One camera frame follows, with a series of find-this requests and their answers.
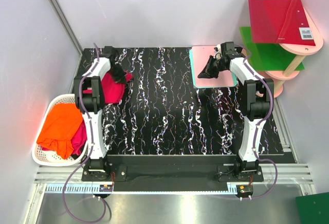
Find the crimson red t shirt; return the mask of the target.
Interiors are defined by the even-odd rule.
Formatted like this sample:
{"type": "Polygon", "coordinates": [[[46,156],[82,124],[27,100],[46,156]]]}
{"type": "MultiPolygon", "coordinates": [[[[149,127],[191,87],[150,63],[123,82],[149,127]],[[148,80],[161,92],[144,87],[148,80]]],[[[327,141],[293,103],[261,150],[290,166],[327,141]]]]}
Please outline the crimson red t shirt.
{"type": "Polygon", "coordinates": [[[124,80],[126,83],[116,83],[110,73],[106,73],[101,80],[101,87],[103,90],[103,103],[118,104],[125,93],[126,85],[133,80],[133,75],[130,72],[125,72],[124,80]]]}

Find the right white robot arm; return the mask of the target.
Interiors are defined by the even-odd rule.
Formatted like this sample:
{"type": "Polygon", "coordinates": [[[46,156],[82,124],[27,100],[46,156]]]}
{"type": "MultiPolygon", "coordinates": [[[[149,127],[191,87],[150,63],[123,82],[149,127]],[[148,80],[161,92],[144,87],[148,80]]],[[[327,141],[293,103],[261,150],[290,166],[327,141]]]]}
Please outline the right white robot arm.
{"type": "Polygon", "coordinates": [[[265,78],[249,64],[242,47],[234,42],[224,42],[214,48],[208,62],[197,76],[199,79],[214,79],[225,70],[237,77],[242,97],[240,111],[244,117],[242,143],[233,169],[229,174],[245,181],[258,173],[259,144],[263,127],[273,111],[274,82],[265,78]]]}

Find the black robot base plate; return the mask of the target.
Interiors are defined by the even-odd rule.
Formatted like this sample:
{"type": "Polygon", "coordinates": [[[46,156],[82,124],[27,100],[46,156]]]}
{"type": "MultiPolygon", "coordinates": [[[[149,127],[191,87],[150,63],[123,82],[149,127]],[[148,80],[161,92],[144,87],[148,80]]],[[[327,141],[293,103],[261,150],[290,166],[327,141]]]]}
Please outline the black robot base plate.
{"type": "Polygon", "coordinates": [[[264,182],[266,166],[237,174],[236,155],[108,155],[108,170],[115,174],[115,192],[213,193],[228,190],[227,183],[264,182]]]}

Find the pink board teal edge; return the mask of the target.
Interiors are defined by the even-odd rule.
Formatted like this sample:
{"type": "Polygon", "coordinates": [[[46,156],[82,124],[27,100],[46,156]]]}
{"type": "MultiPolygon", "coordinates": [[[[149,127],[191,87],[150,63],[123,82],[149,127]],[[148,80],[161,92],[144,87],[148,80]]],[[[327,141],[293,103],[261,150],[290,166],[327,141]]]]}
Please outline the pink board teal edge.
{"type": "Polygon", "coordinates": [[[215,46],[193,46],[189,51],[191,73],[195,88],[235,87],[237,79],[229,70],[219,73],[217,78],[200,79],[197,76],[206,66],[209,56],[214,55],[215,46]]]}

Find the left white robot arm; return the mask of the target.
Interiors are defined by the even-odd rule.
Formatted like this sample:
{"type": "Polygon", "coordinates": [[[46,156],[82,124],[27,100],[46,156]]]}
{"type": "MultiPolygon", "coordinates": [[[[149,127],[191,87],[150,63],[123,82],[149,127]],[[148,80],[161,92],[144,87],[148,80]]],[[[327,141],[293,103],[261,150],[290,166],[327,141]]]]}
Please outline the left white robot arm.
{"type": "Polygon", "coordinates": [[[95,45],[96,58],[84,74],[74,78],[74,95],[86,128],[87,157],[83,160],[83,181],[113,181],[115,173],[107,159],[103,141],[102,115],[108,104],[118,104],[132,76],[116,62],[118,50],[95,45]]]}

